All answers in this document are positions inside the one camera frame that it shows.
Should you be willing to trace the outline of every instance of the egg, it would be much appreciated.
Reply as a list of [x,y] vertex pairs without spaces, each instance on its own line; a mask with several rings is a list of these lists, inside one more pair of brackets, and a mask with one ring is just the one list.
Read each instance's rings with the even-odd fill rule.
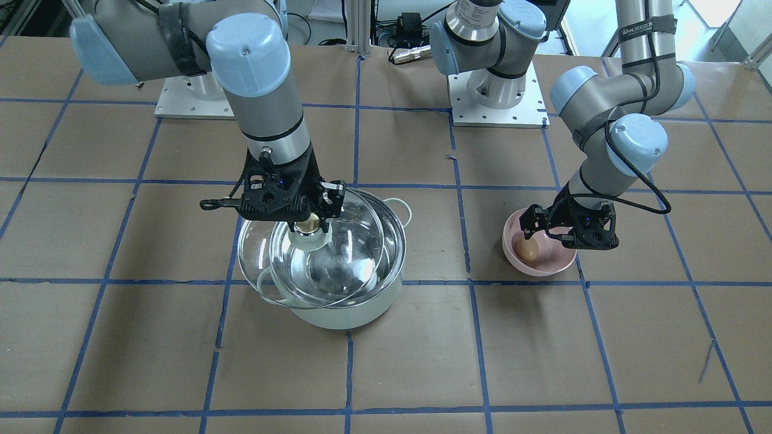
[[525,263],[535,263],[539,259],[539,243],[535,237],[521,238],[515,243],[515,254]]

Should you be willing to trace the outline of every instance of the bowl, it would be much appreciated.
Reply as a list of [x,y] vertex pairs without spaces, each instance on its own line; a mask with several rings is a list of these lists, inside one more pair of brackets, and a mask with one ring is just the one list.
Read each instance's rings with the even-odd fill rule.
[[[523,231],[520,230],[520,216],[526,210],[523,208],[516,211],[504,224],[501,243],[504,255],[510,263],[519,271],[537,277],[552,276],[571,266],[576,260],[577,251],[563,247],[560,241],[548,237],[544,231],[536,232],[532,237],[539,245],[539,256],[535,262],[525,263],[515,254],[515,244],[524,238]],[[556,234],[564,234],[568,231],[569,228],[550,229],[551,233]]]

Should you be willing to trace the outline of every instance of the pot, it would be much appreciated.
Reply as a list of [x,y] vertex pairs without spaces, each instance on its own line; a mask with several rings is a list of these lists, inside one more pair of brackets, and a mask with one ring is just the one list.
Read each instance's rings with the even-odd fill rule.
[[[387,202],[408,210],[404,225]],[[239,236],[239,265],[267,302],[288,307],[318,327],[359,327],[397,299],[411,218],[401,199],[381,200],[348,188],[344,211],[340,219],[330,220],[332,239],[324,247],[311,253],[294,248],[284,222],[274,225],[269,239],[259,234],[259,222],[247,222]],[[273,285],[267,284],[269,278]]]

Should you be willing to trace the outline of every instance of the metal base plate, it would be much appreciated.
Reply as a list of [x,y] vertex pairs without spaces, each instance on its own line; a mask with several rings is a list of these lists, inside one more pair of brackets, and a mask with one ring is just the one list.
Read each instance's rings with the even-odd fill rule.
[[448,76],[453,125],[459,127],[541,128],[550,124],[544,98],[541,96],[536,70],[531,63],[526,73],[526,91],[520,103],[504,110],[492,109],[475,102],[466,91],[472,72]]
[[155,116],[172,119],[233,119],[225,94],[222,99],[202,100],[188,89],[183,77],[167,78],[158,97]]

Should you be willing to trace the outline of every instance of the robotic arm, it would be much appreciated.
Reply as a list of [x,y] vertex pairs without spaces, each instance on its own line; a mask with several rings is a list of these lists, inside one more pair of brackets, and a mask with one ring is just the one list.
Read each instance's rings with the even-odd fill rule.
[[[649,115],[681,107],[693,95],[694,77],[676,63],[676,21],[670,0],[617,0],[623,74],[601,78],[587,66],[567,71],[550,98],[587,155],[547,209],[531,205],[520,218],[526,239],[545,230],[572,249],[613,249],[612,202],[667,213],[669,203],[643,175],[665,153],[667,133]],[[523,75],[546,20],[525,0],[458,0],[432,27],[432,55],[445,75],[469,70],[467,90],[480,104],[503,109],[519,102]],[[665,204],[651,209],[619,198],[641,179]],[[569,227],[565,235],[549,232]]]
[[99,2],[93,14],[73,21],[70,37],[83,68],[103,84],[212,71],[248,150],[242,197],[232,198],[237,185],[228,198],[201,207],[326,232],[326,219],[340,216],[345,184],[319,173],[281,19],[267,0]]

